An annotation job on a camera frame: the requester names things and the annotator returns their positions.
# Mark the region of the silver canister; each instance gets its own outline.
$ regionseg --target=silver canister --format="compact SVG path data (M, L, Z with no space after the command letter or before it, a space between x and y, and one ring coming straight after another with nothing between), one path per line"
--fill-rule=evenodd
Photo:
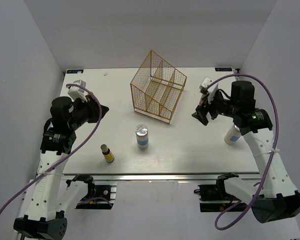
M136 143L141 149L146 149L149 145L149 130L146 125L138 125L135 128Z

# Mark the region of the yellow label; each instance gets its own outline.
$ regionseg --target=yellow label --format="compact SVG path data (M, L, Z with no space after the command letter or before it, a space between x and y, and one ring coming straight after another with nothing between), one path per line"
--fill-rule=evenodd
M112 152L109 152L109 154L104 155L104 158L108 163L111 163L111 162L113 162L113 160L115 160L115 157L112 154Z

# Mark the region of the white bottle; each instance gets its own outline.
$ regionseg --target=white bottle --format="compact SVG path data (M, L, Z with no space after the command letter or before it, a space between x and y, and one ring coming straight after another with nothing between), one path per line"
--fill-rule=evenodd
M233 124L230 130L224 136L224 141L226 144L233 145L240 137L240 129Z
M138 125L135 128L136 143L141 149L146 149L149 145L148 127L146 125Z

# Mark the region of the small bottle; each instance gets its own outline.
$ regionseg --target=small bottle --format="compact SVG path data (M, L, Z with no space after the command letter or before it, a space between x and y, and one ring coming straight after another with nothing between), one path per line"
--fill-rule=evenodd
M146 125L138 125L135 128L136 143L141 149L146 149L149 145L148 127Z
M226 144L233 145L240 137L240 129L233 124L230 130L226 133L224 141Z
M105 144L102 144L100 148L101 148L101 151L102 151L102 154L103 154L105 160L108 163L112 163L115 160L115 157L112 154L112 152L110 151L110 148L108 148L107 145L105 145Z

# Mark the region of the bottle cap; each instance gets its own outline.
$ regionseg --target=bottle cap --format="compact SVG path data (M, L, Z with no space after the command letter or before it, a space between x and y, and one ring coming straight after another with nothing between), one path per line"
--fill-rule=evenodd
M135 128L135 134L138 136L138 137L145 137L148 135L148 127L146 125L138 125L136 126Z
M106 153L109 150L109 148L105 144L102 144L100 148L103 153Z

